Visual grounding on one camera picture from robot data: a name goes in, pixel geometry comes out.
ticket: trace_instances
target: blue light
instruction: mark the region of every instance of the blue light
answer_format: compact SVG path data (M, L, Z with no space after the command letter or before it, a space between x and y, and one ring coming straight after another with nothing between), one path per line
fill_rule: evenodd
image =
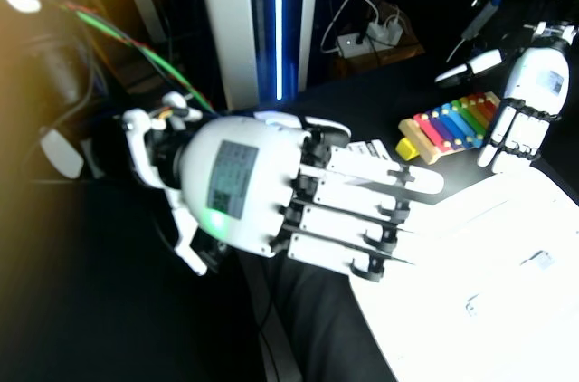
M283 97L282 91L283 78L281 71L281 65L283 63L282 60L283 52L281 51L281 46L283 42L281 33L282 15L283 12L281 9L281 0L275 0L275 76L276 76L276 98L278 99L278 101L281 100L281 98Z

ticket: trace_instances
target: vertical led light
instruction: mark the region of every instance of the vertical led light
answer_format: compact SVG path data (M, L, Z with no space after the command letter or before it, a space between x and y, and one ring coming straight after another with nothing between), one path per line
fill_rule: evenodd
M281 65L282 65L282 55L283 52L281 51L282 46L282 24L281 19L283 17L283 12L281 10L281 0L275 0L275 78L276 78L276 98L281 100L283 97L282 91L282 72L281 72Z

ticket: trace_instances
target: yellow block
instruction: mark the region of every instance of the yellow block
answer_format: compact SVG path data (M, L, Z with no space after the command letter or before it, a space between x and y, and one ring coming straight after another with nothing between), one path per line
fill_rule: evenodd
M404 160L411 160L418 156L418 150L408 138L400 139L400 142L396 145L396 152Z

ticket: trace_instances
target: xylophone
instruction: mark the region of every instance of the xylophone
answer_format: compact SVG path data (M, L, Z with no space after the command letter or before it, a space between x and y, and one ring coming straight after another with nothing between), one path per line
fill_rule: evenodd
M430 165L440 156L480 148L499 103L492 92L478 93L403 119L396 152L404 160L420 155Z

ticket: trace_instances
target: green light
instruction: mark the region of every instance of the green light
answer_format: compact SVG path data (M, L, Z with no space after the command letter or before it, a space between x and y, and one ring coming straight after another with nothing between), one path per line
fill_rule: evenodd
M209 230L208 233L213 237L221 237L225 233L226 218L225 214L217 210L209 210Z

